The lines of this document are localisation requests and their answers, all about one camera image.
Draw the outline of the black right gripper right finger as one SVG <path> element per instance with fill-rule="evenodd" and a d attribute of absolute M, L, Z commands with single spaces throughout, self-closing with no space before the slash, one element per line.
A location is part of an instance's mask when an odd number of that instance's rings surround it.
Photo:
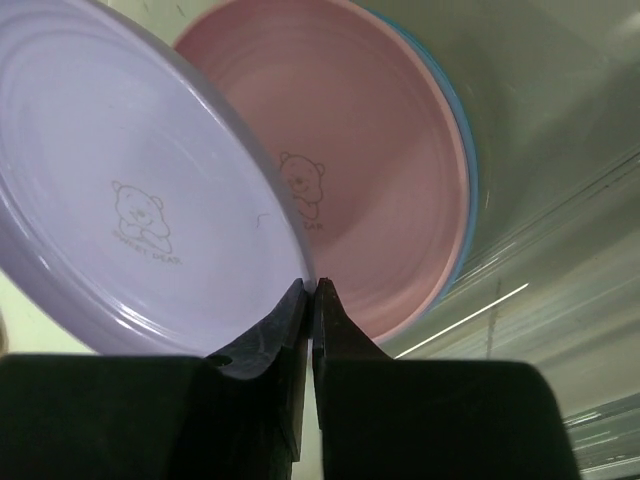
<path fill-rule="evenodd" d="M 532 365 L 395 360 L 334 284 L 313 306 L 313 373 L 328 479 L 576 479 L 554 394 Z"/>

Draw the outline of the purple plastic plate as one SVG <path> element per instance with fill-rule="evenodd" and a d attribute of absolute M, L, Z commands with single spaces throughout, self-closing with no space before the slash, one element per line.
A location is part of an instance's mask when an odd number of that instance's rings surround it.
<path fill-rule="evenodd" d="M 1 268 L 102 354 L 205 356 L 316 284 L 249 128 L 96 1 L 1 5 Z"/>

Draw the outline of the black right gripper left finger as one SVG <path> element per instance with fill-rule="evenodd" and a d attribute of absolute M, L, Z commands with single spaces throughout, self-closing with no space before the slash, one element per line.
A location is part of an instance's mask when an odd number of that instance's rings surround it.
<path fill-rule="evenodd" d="M 308 295 L 213 354 L 8 355 L 5 479 L 287 479 L 302 437 Z"/>

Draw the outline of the pink plastic plate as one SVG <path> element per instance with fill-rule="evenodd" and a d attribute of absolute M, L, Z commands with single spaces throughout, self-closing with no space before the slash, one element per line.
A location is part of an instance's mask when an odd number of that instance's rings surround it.
<path fill-rule="evenodd" d="M 436 77 L 351 1 L 227 1 L 175 41 L 269 151 L 318 276 L 384 341 L 445 293 L 468 244 L 472 175 Z"/>

